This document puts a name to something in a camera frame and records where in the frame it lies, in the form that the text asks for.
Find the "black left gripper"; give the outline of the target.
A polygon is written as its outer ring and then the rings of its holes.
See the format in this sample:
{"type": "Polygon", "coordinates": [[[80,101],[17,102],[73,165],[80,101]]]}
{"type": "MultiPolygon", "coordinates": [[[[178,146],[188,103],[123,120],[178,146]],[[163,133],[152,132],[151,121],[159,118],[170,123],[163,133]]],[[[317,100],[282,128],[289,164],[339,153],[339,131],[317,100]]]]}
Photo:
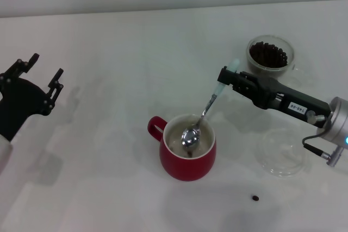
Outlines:
{"type": "Polygon", "coordinates": [[[63,89],[59,83],[64,70],[58,69],[50,81],[49,91],[45,93],[35,84],[18,79],[21,74],[28,73],[38,61],[39,55],[34,53],[29,61],[17,59],[4,73],[1,73],[1,84],[5,84],[1,90],[1,135],[8,141],[12,141],[25,121],[32,115],[47,116],[55,107],[55,102],[63,89]]]}

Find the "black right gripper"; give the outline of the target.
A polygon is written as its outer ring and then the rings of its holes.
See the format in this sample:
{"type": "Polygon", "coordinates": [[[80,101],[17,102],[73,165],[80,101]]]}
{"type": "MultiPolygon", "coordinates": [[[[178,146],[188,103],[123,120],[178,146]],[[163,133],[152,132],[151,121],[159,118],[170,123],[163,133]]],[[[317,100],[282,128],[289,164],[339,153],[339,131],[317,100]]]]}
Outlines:
{"type": "Polygon", "coordinates": [[[248,99],[256,99],[253,104],[261,109],[274,109],[304,122],[308,121],[306,113],[309,111],[313,111],[315,116],[323,116],[325,121],[331,114],[328,103],[291,89],[271,77],[255,77],[250,81],[225,66],[217,80],[231,85],[234,91],[248,99]]]}

